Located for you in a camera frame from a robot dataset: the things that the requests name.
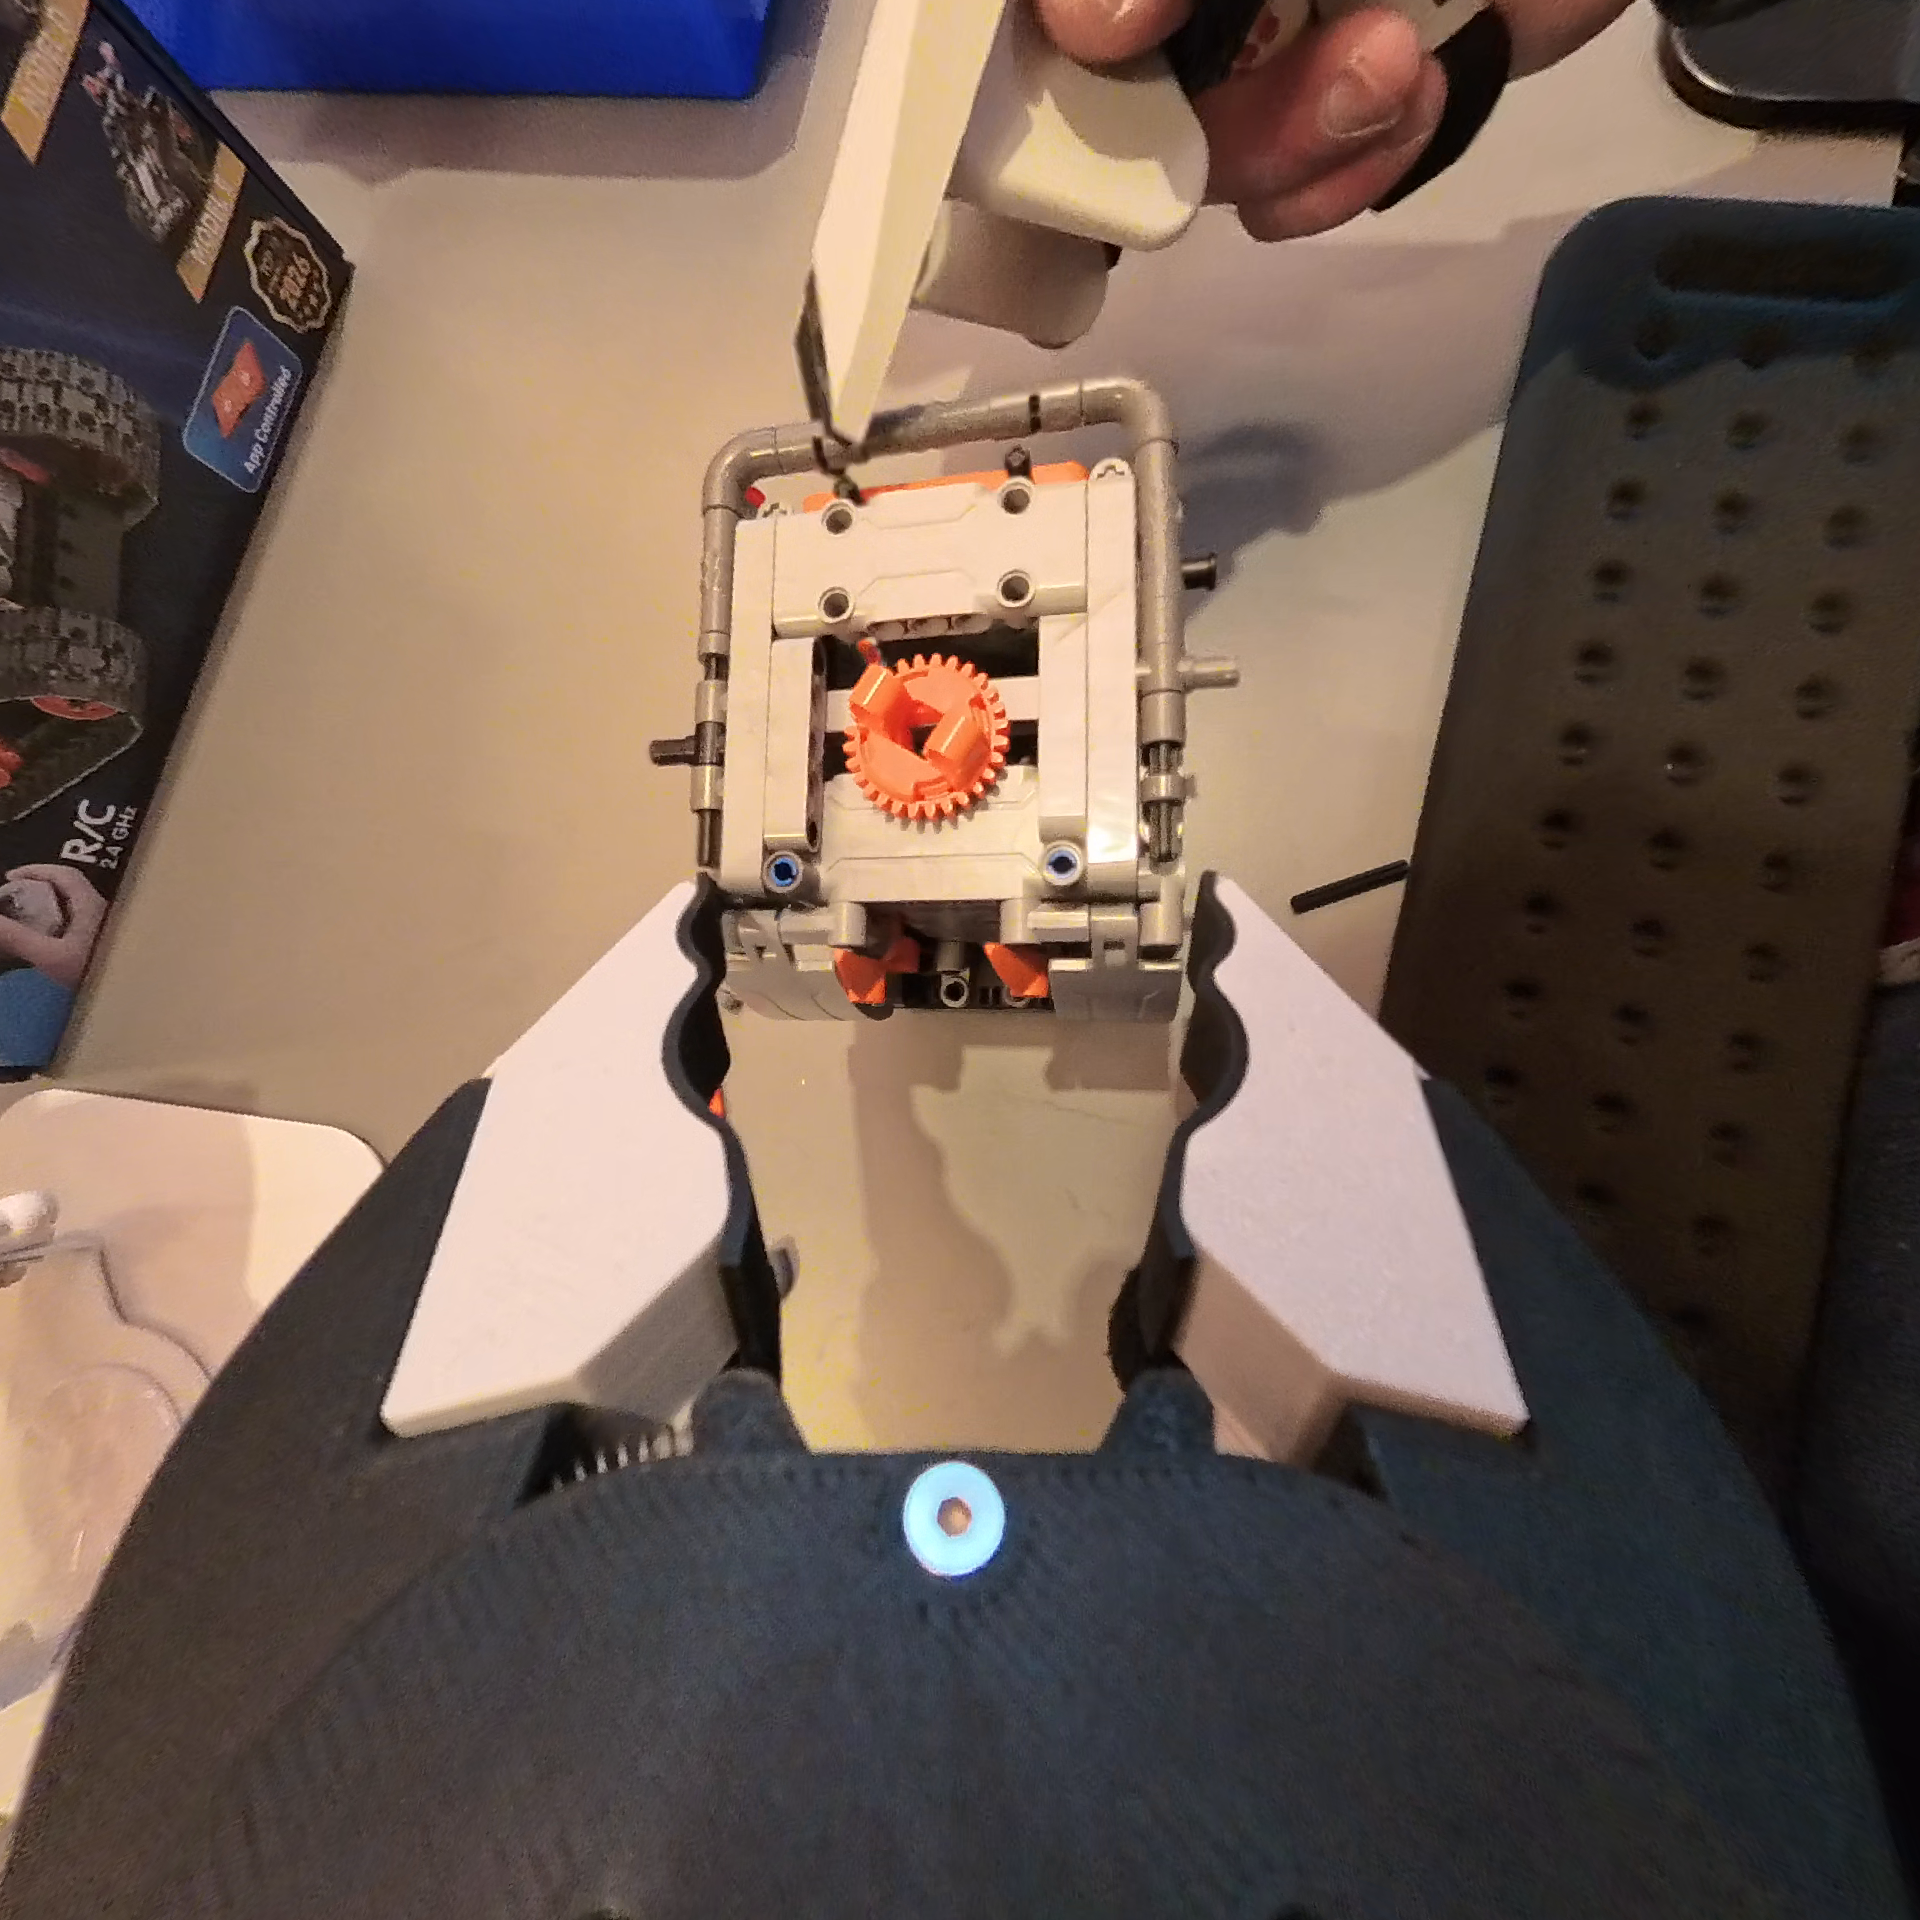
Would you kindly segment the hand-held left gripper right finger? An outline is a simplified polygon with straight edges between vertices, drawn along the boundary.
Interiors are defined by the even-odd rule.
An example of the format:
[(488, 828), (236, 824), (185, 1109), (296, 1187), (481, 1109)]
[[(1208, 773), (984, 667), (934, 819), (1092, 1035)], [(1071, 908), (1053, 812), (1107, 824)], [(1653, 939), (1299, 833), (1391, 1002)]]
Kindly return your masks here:
[(1522, 1431), (1422, 1069), (1225, 878), (1198, 886), (1189, 985), (1191, 1107), (1112, 1312), (1115, 1379), (1179, 1362), (1286, 1465), (1351, 1409)]

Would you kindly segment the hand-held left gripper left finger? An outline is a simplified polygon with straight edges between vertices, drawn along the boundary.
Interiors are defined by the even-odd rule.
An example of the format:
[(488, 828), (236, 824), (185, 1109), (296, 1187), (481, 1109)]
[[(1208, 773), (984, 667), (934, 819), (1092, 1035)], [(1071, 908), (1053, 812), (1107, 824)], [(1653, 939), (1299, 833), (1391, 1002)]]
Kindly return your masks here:
[(415, 1305), (381, 1418), (424, 1436), (568, 1403), (668, 1424), (780, 1377), (780, 1261), (711, 1104), (731, 1055), (709, 879), (651, 908), (382, 1173)]

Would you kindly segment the grey orange toy block model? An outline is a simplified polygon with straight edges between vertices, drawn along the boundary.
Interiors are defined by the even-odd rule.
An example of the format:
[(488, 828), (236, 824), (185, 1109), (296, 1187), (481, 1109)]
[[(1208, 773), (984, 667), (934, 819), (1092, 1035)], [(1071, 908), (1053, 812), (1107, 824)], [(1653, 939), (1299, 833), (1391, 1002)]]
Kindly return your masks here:
[(1183, 773), (1147, 739), (1122, 458), (758, 503), (733, 532), (717, 851), (733, 1002), (1166, 1023)]

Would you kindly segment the grey bent toy tube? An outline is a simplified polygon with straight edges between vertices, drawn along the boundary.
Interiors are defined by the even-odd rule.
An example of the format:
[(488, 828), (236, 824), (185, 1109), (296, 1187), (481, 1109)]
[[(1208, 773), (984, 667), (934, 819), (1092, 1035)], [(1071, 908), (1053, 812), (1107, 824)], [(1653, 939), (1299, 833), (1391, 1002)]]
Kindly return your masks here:
[(1102, 424), (1125, 431), (1136, 495), (1139, 805), (1147, 851), (1156, 867), (1179, 857), (1189, 798), (1181, 766), (1189, 680), (1176, 439), (1162, 398), (1136, 378), (1115, 377), (1046, 383), (1011, 398), (916, 402), (877, 416), (860, 442), (843, 442), (813, 418), (760, 425), (736, 435), (711, 456), (703, 481), (699, 689), (690, 760), (698, 867), (717, 871), (722, 851), (719, 764), (731, 719), (733, 530), (746, 511), (750, 484), (813, 470), (838, 478), (845, 469), (884, 456), (980, 442), (1021, 445)]

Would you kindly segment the person's right hand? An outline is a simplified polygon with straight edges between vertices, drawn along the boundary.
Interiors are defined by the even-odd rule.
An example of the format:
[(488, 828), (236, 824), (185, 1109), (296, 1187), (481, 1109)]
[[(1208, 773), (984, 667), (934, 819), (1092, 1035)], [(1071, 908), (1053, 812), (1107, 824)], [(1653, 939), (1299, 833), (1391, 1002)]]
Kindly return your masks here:
[[(1191, 2), (1035, 2), (1068, 59), (1108, 67), (1166, 42)], [(1520, 77), (1590, 42), (1629, 2), (1498, 5)], [(1259, 242), (1317, 235), (1379, 206), (1423, 156), (1447, 77), (1411, 26), (1366, 8), (1301, 36), (1263, 67), (1202, 93), (1208, 206), (1232, 206)]]

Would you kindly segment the blue storage bin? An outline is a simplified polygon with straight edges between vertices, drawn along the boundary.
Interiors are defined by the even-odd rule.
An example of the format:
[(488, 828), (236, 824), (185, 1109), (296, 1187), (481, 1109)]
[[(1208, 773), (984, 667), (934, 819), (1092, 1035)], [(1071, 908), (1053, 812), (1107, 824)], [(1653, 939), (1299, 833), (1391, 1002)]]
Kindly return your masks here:
[(743, 101), (786, 2), (131, 2), (203, 90)]

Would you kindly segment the dark perforated pad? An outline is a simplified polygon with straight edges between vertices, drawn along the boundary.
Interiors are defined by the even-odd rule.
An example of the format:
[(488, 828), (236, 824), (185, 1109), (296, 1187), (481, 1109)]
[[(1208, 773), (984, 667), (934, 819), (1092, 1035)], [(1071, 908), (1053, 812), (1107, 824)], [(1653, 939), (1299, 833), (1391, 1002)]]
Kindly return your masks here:
[(1774, 1490), (1914, 741), (1912, 210), (1633, 200), (1548, 260), (1382, 1020)]

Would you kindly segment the clear plastic holder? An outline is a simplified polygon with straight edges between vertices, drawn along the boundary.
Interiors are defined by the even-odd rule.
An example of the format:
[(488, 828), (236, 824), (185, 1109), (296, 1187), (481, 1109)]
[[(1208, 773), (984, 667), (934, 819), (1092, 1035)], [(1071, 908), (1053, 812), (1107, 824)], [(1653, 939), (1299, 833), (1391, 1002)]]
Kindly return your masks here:
[(5, 1269), (5, 1486), (43, 1523), (128, 1515), (207, 1388), (127, 1318), (95, 1244)]

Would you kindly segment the dark printed toy kit box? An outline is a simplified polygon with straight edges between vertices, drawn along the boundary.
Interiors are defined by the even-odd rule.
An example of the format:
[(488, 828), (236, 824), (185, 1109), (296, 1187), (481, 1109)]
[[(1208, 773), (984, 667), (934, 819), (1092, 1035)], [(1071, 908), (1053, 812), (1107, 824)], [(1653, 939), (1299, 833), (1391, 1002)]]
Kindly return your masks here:
[(44, 1072), (349, 264), (127, 5), (1, 5), (1, 1074)]

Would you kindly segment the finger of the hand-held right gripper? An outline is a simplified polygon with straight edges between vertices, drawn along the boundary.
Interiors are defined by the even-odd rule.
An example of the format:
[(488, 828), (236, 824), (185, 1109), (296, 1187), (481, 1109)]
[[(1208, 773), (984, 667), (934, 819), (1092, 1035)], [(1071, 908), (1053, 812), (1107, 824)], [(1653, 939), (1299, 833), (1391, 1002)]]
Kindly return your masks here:
[(857, 445), (911, 308), (1042, 349), (1081, 338), (1107, 296), (1107, 247), (947, 199), (998, 2), (874, 8), (793, 335), (804, 398)]

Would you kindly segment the white stand with flat base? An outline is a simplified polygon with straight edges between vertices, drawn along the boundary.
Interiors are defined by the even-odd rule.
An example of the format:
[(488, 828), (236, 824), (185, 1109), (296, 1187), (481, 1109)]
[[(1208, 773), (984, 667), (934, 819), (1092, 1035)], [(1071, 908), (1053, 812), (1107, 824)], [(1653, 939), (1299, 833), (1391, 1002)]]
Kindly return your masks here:
[[(379, 1173), (335, 1128), (138, 1099), (50, 1088), (1, 1122), (5, 1227), (44, 1227), (35, 1257), (95, 1244), (121, 1315), (187, 1349), (207, 1388)], [(6, 1818), (131, 1511), (43, 1523), (6, 1490), (1, 1443)]]

